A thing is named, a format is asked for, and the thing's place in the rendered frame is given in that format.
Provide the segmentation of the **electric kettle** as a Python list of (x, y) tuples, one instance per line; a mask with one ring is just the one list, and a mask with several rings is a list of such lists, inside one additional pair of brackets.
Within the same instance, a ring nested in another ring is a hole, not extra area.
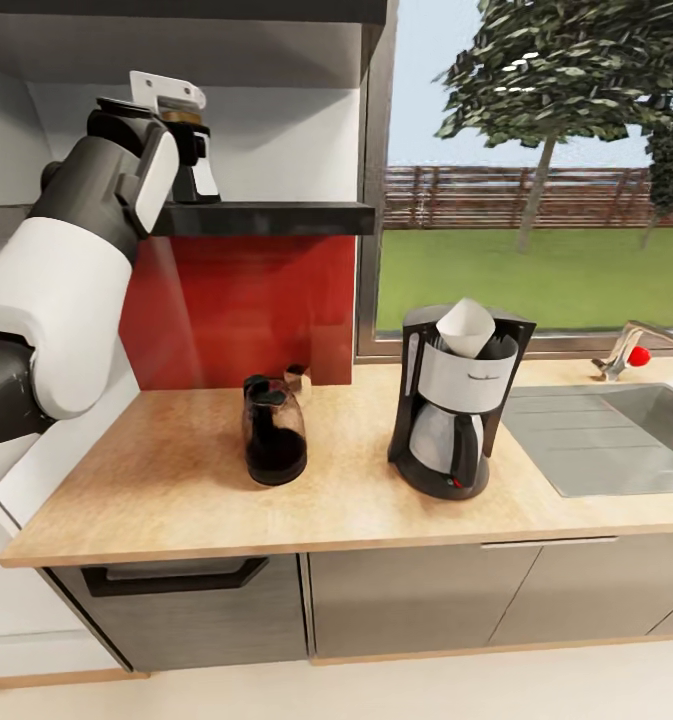
[(261, 485), (294, 481), (307, 465), (305, 424), (287, 382), (261, 374), (243, 385), (241, 435), (249, 475)]

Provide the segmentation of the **bottle of coffee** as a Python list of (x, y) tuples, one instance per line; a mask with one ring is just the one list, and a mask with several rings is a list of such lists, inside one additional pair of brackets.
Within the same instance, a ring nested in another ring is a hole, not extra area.
[(203, 127), (199, 113), (180, 109), (162, 109), (162, 120), (191, 125), (195, 137), (205, 138), (206, 157), (197, 157), (197, 165), (179, 165), (173, 181), (173, 201), (182, 204), (210, 204), (221, 201), (209, 165), (210, 129)]

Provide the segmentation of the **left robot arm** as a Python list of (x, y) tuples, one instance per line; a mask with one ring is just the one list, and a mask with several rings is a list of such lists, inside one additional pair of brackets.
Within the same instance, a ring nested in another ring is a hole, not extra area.
[(162, 109), (205, 110), (189, 81), (131, 71), (132, 103), (99, 97), (64, 162), (0, 252), (0, 482), (58, 421), (105, 391), (138, 245), (179, 165), (206, 157), (191, 125)]

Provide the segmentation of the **paper coffee filter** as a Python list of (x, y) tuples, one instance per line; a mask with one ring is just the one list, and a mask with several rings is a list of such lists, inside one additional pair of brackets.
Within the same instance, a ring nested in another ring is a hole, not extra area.
[(458, 357), (473, 360), (495, 330), (491, 316), (476, 302), (463, 298), (440, 321), (437, 329)]

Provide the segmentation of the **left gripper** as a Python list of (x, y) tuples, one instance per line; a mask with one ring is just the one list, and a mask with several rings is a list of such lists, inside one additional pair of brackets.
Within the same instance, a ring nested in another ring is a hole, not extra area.
[(167, 129), (167, 131), (171, 132), (177, 144), (179, 165), (195, 166), (197, 165), (198, 156), (201, 158), (206, 157), (205, 138), (203, 136), (195, 137), (191, 125), (163, 121), (154, 115), (152, 118), (158, 121), (161, 129)]

